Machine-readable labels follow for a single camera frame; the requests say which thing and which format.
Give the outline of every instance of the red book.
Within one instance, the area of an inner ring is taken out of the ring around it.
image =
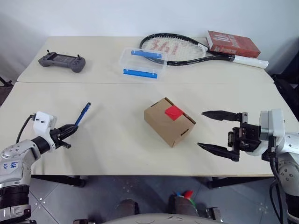
[[[255,58],[261,53],[248,37],[209,30],[206,39],[211,51]]]

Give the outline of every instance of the table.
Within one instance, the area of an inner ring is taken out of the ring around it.
[[[119,58],[127,47],[138,48],[143,37],[49,37],[31,64],[19,76],[18,82],[43,83],[155,83],[155,84],[268,84],[272,78],[261,68],[208,61],[186,66],[167,66],[159,80],[132,77],[122,73]],[[197,38],[206,43],[204,38]],[[38,59],[46,50],[86,59],[80,73],[70,69],[42,67]]]
[[[170,148],[144,121],[144,109],[168,97],[197,124]],[[59,148],[38,160],[38,175],[195,175],[272,176],[269,163],[241,152],[240,162],[214,156],[197,142],[227,145],[227,133],[238,122],[202,116],[207,110],[248,112],[258,124],[261,110],[282,108],[285,127],[298,132],[299,123],[274,84],[68,84],[16,83],[0,109],[0,147],[15,142],[27,116],[36,111],[56,115],[57,125],[74,123],[91,102],[78,131]],[[32,122],[22,139],[34,137]]]

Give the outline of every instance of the racket handle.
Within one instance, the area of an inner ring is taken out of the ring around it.
[[[250,66],[254,66],[254,67],[259,67],[262,69],[267,68],[267,66],[269,64],[268,61],[262,61],[262,60],[258,60],[255,58],[243,57],[243,56],[238,56],[238,55],[235,55],[235,58],[232,62],[239,63],[239,64],[246,64],[246,65],[250,65]]]

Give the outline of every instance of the racket strings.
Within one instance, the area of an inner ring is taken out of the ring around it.
[[[156,50],[167,53],[168,61],[188,61],[202,58],[205,50],[186,39],[160,35],[148,39],[142,49]]]

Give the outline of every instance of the tennis racket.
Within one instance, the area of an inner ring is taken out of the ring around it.
[[[139,48],[167,53],[167,65],[187,65],[210,60],[224,60],[265,69],[269,64],[268,61],[255,58],[212,52],[204,44],[178,34],[160,33],[149,35],[141,41]],[[206,56],[206,52],[212,54],[212,56]],[[156,63],[164,63],[163,60],[158,58],[147,57],[147,59]]]

